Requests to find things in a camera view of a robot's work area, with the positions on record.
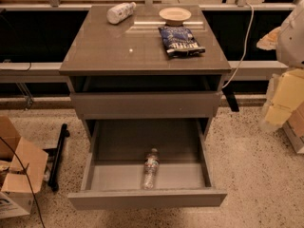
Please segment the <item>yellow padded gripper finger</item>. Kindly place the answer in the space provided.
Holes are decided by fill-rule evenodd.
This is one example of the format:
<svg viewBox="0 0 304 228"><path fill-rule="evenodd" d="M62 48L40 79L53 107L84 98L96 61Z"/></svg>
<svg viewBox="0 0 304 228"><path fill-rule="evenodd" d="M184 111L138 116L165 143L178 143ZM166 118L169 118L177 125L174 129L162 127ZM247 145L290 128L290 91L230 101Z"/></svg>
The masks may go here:
<svg viewBox="0 0 304 228"><path fill-rule="evenodd" d="M277 131L304 102L304 70L295 68L269 81L266 102L261 110L259 126L266 132Z"/></svg>

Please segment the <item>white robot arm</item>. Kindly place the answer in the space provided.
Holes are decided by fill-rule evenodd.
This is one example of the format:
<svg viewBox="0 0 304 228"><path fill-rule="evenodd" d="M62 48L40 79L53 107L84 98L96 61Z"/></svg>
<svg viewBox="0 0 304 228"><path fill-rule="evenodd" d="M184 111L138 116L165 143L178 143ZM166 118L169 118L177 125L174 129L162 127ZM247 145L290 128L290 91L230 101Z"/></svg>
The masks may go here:
<svg viewBox="0 0 304 228"><path fill-rule="evenodd" d="M288 67L281 75L274 74L266 91L259 126L267 132L277 131L304 102L304 1L283 21L279 28L264 36L256 46L265 48L275 39L277 60Z"/></svg>

